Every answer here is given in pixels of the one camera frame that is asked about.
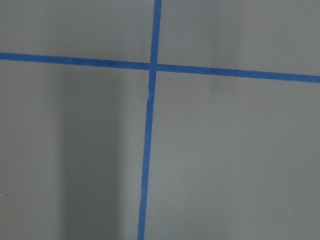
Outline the horizontal blue tape line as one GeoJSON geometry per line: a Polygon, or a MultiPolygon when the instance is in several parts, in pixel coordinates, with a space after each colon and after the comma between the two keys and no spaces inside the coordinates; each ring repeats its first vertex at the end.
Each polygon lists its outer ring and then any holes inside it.
{"type": "MultiPolygon", "coordinates": [[[[1,52],[0,59],[6,60],[6,61],[90,66],[90,67],[117,68],[117,69],[130,69],[130,70],[143,70],[143,71],[150,70],[152,66],[150,63],[144,63],[144,62],[117,61],[117,60],[78,58],[78,57],[66,57],[66,56],[19,54],[19,53],[8,53],[8,52],[1,52]]],[[[320,82],[320,77],[318,75],[305,75],[305,74],[294,74],[294,73],[211,68],[211,67],[185,66],[185,65],[172,65],[172,64],[157,64],[155,69],[160,72],[170,72],[170,73],[199,74],[199,75],[212,75],[212,76],[224,76],[224,77],[241,77],[241,78],[293,81],[293,82],[317,83],[317,84],[320,82]]]]}

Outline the vertical blue tape line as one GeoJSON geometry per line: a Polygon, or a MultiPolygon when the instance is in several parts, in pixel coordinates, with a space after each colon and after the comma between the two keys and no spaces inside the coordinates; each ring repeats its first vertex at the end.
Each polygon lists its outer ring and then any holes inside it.
{"type": "Polygon", "coordinates": [[[152,36],[151,36],[149,74],[148,74],[148,98],[146,102],[144,146],[143,146],[143,159],[142,159],[142,167],[141,167],[141,184],[140,184],[141,196],[140,196],[138,227],[137,227],[138,240],[145,239],[150,155],[151,155],[152,129],[153,129],[153,111],[154,111],[157,66],[158,66],[161,11],[162,11],[162,1],[156,0],[154,2],[154,8],[153,8],[152,36]]]}

